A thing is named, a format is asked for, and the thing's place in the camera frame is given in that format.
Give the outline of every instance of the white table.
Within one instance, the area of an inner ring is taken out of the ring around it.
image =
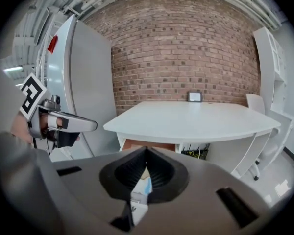
[[[207,160],[240,177],[254,163],[280,123],[247,107],[224,103],[142,102],[106,123],[126,139],[171,143],[210,143]]]

